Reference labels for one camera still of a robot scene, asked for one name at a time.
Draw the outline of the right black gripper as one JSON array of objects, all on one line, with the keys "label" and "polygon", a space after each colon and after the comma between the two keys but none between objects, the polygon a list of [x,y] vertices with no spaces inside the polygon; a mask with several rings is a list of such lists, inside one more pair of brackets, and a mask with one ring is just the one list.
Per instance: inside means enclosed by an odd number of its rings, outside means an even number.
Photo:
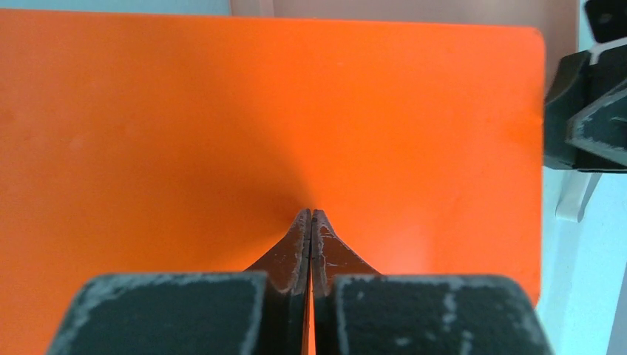
[{"label": "right black gripper", "polygon": [[626,172],[626,46],[560,60],[545,98],[546,167]]}]

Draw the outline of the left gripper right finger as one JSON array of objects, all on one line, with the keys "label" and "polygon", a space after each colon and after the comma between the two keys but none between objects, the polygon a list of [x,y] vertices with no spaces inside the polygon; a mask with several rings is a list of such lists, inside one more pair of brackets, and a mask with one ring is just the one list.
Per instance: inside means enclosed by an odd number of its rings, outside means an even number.
[{"label": "left gripper right finger", "polygon": [[384,275],[311,218],[318,354],[550,354],[523,289],[508,277]]}]

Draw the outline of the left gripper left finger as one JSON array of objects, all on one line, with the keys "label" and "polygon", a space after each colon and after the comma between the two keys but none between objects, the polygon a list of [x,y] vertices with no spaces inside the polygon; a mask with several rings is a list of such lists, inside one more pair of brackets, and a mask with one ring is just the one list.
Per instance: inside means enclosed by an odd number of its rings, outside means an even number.
[{"label": "left gripper left finger", "polygon": [[49,354],[305,354],[312,214],[245,271],[105,274],[72,300]]}]

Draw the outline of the pink cookie tray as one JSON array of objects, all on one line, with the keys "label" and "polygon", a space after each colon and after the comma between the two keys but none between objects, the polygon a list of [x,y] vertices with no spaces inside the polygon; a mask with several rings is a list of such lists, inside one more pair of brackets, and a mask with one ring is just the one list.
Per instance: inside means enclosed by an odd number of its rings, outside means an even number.
[{"label": "pink cookie tray", "polygon": [[273,0],[231,1],[234,16],[498,24],[534,27],[546,43],[546,81],[578,49],[578,1]]}]

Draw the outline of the orange box lid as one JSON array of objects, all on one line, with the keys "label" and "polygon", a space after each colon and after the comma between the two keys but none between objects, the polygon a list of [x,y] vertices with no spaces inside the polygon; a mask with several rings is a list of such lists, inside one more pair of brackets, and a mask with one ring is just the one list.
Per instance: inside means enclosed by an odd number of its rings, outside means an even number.
[{"label": "orange box lid", "polygon": [[540,296],[531,27],[1,11],[1,352],[100,274],[239,271],[321,209],[384,274]]}]

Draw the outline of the metal tongs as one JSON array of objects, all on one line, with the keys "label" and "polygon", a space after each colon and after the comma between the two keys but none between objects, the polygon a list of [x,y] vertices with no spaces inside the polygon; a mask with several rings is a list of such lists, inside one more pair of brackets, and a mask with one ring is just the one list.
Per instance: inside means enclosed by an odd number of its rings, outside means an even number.
[{"label": "metal tongs", "polygon": [[569,172],[562,184],[555,217],[558,220],[580,223],[602,175],[598,172]]}]

